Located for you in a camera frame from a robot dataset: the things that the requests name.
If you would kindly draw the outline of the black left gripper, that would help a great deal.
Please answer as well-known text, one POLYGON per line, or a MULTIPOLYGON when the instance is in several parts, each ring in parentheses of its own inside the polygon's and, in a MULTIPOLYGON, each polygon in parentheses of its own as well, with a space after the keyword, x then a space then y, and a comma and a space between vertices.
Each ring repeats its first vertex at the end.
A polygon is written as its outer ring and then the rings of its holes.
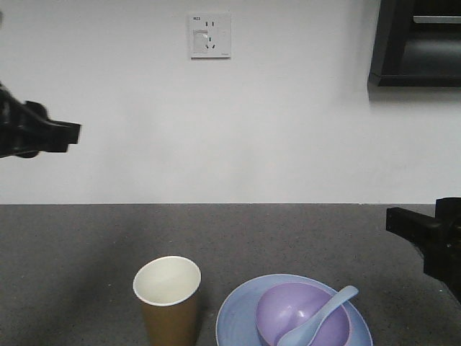
POLYGON ((49 120, 37 102, 20 102, 1 84, 1 158, 36 157, 40 152, 67 152, 79 142, 81 125, 49 120), (47 133, 42 126, 47 121, 47 133))

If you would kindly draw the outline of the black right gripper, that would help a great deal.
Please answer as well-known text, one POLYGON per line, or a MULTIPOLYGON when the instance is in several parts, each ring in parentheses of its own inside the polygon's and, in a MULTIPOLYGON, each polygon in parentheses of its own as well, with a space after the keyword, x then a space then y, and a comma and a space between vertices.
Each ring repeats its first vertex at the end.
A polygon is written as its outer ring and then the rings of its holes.
POLYGON ((385 227, 420 249, 427 247, 424 273, 443 282, 460 301, 460 198, 438 199, 435 217, 388 208, 385 227))

